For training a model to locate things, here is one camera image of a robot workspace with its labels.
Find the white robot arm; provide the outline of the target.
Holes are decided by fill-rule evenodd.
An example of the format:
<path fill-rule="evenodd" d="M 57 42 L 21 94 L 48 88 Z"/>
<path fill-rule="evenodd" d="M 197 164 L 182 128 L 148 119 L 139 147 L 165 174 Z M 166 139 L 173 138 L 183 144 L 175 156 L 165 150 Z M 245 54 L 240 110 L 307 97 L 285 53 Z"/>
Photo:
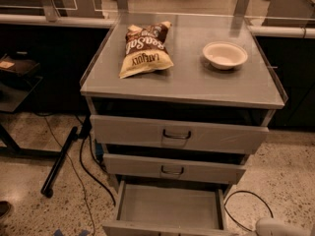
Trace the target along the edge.
<path fill-rule="evenodd" d="M 315 236 L 315 228 L 305 229 L 285 224 L 274 218 L 261 218 L 256 222 L 259 236 Z"/>

